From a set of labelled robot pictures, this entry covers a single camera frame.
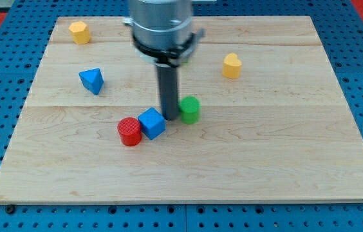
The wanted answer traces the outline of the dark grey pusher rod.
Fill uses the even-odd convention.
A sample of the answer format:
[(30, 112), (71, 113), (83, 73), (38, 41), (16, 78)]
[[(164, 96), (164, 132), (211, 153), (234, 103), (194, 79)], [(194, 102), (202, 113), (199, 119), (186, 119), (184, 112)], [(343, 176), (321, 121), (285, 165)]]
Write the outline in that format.
[(156, 66), (160, 106), (163, 117), (172, 121), (179, 114), (178, 72), (176, 68)]

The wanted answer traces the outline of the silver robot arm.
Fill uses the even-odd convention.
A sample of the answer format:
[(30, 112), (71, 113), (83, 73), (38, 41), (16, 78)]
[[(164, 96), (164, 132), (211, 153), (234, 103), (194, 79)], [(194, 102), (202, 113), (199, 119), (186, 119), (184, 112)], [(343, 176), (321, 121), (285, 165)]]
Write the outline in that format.
[(205, 30), (193, 31), (189, 0), (128, 0), (133, 44), (140, 57), (155, 65), (163, 117), (179, 115), (178, 68), (192, 56)]

